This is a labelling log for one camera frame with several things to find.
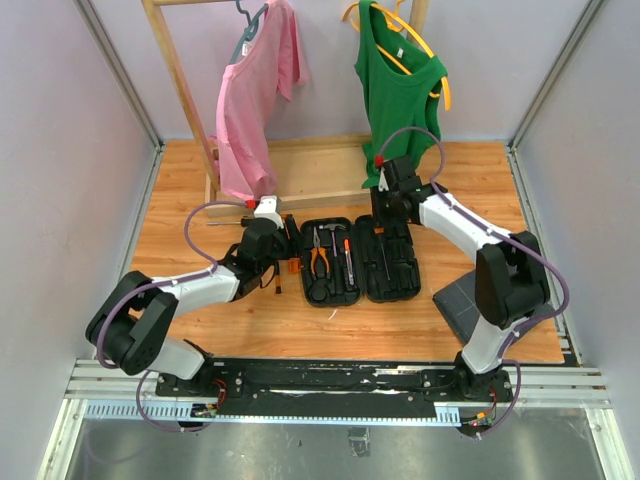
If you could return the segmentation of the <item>orange handled pliers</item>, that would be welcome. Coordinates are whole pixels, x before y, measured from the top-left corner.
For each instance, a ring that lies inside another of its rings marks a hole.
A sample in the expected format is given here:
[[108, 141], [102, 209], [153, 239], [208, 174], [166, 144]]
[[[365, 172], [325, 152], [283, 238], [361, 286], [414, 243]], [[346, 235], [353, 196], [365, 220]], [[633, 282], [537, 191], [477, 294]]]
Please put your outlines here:
[[321, 245], [318, 229], [313, 229], [312, 238], [313, 248], [311, 250], [311, 272], [315, 278], [328, 278], [330, 275], [330, 264], [328, 261], [326, 249]]

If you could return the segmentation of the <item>steel claw hammer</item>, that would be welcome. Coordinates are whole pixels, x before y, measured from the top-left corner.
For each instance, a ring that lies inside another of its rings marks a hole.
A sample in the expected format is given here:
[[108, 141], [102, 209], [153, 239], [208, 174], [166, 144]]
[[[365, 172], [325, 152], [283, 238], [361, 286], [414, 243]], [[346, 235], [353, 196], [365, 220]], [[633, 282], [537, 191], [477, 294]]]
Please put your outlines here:
[[331, 233], [333, 257], [338, 256], [338, 248], [336, 241], [336, 231], [346, 230], [346, 226], [340, 223], [325, 223], [319, 226], [320, 230], [327, 230]]

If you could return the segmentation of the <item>black plastic tool case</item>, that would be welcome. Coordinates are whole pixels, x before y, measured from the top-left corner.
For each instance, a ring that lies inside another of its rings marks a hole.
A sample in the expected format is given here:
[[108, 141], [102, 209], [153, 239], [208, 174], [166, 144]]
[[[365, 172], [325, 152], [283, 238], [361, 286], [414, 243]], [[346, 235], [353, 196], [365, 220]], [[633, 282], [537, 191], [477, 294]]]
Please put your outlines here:
[[[346, 230], [336, 231], [337, 257], [333, 257], [331, 233], [319, 229], [319, 226], [325, 223], [340, 223], [346, 226]], [[350, 306], [361, 297], [375, 303], [385, 303], [409, 300], [420, 292], [419, 264], [407, 224], [393, 220], [384, 228], [391, 282], [386, 278], [371, 215], [361, 215], [353, 221], [345, 217], [312, 219], [298, 228], [302, 236], [302, 254], [292, 255], [290, 270], [301, 275], [302, 290], [310, 305]], [[311, 272], [314, 228], [318, 229], [321, 245], [326, 249], [330, 264], [328, 278], [315, 278]], [[345, 238], [350, 241], [355, 286], [350, 286], [348, 282], [343, 246]]]

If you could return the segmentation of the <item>small orange screwdriver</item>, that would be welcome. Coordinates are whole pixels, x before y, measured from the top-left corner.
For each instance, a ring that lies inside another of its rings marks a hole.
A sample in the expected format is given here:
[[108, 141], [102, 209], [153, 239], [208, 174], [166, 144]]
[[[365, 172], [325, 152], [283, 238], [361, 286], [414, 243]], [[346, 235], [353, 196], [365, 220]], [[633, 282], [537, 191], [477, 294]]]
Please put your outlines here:
[[387, 255], [386, 255], [386, 249], [385, 249], [385, 238], [384, 238], [384, 228], [383, 227], [375, 227], [374, 228], [374, 234], [378, 240], [379, 243], [379, 247], [380, 247], [380, 255], [381, 255], [381, 259], [384, 265], [384, 270], [385, 270], [385, 274], [386, 274], [386, 278], [388, 280], [388, 282], [391, 282], [391, 274], [390, 274], [390, 269], [389, 269], [389, 261], [387, 259]]

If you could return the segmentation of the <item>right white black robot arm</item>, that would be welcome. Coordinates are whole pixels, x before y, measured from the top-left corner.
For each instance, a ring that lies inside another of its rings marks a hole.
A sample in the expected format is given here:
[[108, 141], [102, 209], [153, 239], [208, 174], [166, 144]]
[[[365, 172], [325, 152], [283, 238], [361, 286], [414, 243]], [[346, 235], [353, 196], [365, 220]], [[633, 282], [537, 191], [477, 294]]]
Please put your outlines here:
[[436, 231], [474, 261], [479, 318], [455, 358], [452, 378], [460, 397], [477, 399], [526, 323], [549, 300], [538, 240], [529, 231], [514, 234], [491, 224], [435, 181], [424, 184], [407, 155], [378, 155], [374, 165], [380, 174], [374, 195], [379, 213]]

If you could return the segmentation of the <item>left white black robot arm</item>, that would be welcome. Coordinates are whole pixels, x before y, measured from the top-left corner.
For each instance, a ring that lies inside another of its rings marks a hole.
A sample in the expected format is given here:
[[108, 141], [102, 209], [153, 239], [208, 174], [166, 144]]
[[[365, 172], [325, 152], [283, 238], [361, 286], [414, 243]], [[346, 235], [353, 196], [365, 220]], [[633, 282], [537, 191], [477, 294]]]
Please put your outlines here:
[[207, 393], [214, 371], [206, 352], [168, 336], [173, 320], [203, 307], [238, 301], [258, 289], [266, 271], [293, 254], [294, 217], [255, 217], [241, 241], [212, 266], [184, 275], [150, 278], [139, 271], [118, 282], [89, 322], [86, 339], [103, 365], [133, 376], [143, 371], [169, 374], [190, 394]]

